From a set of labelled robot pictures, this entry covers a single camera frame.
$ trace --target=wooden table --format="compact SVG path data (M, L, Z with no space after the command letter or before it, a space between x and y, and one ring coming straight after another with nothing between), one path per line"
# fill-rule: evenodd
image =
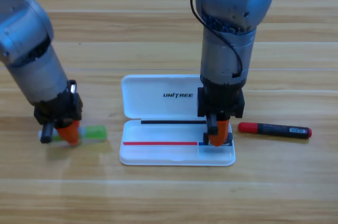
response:
M199 73L189 0L38 0L53 45L105 143L41 145L40 126L0 70L0 223L338 223L338 0L274 0L259 25L240 121L308 126L309 141L235 133L231 167L119 161L120 80Z

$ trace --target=red marker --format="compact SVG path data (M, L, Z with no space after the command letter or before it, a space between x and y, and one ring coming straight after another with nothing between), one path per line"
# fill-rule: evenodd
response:
M312 130L308 127L297 127L288 125L271 125L241 122L238 124L238 130L243 133L265 134L289 138L307 139L312 136Z

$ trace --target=red line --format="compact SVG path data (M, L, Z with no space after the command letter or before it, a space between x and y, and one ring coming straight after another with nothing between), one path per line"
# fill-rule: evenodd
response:
M197 142L123 142L126 146L197 146Z

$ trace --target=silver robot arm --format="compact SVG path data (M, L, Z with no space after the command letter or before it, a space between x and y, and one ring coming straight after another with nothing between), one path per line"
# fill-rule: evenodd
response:
M82 113L76 82L68 80L52 40L52 24L38 2L0 0L0 61L34 106L34 116L43 125L42 143L51 142L53 128L64 134L69 128L70 133Z
M227 140L231 116L241 118L257 26L272 0L195 0L204 25L198 116L206 116L205 143Z

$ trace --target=green highlighter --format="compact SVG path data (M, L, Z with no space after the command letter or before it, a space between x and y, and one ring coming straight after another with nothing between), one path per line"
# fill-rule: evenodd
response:
M103 142L107 139L107 130L104 125L93 126L80 126L78 128L79 139L94 139ZM38 137L40 138L42 131L39 131ZM53 142L61 142L63 139L59 136L57 130L53 129Z

